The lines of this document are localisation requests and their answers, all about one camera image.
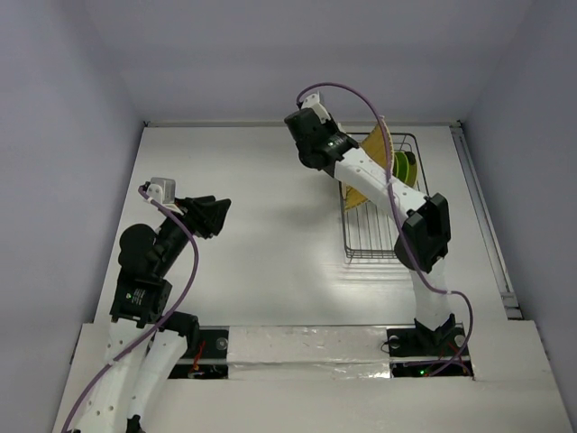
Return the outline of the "square bamboo tray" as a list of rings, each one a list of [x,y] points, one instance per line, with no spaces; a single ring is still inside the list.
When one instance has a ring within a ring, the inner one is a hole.
[[[383,115],[358,148],[346,152],[335,167],[335,178],[342,184],[342,198],[346,211],[371,202],[392,213],[389,184],[394,163],[392,137]]]

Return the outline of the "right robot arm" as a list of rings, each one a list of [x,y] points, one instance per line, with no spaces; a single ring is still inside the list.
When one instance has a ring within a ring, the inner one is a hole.
[[[455,315],[448,301],[444,258],[451,239],[449,207],[441,194],[427,196],[385,169],[367,153],[376,143],[390,151],[387,129],[374,127],[361,143],[332,119],[304,108],[284,120],[301,163],[322,170],[351,187],[385,212],[398,226],[394,252],[409,270],[416,300],[416,317],[408,343],[418,355],[439,355],[451,339]]]

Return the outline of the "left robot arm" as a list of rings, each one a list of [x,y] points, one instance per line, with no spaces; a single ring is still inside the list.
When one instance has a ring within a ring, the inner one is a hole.
[[[164,383],[183,356],[203,350],[196,316],[173,305],[166,276],[186,245],[219,235],[232,202],[213,196],[144,199],[165,219],[121,234],[104,364],[74,403],[65,432],[141,432]]]

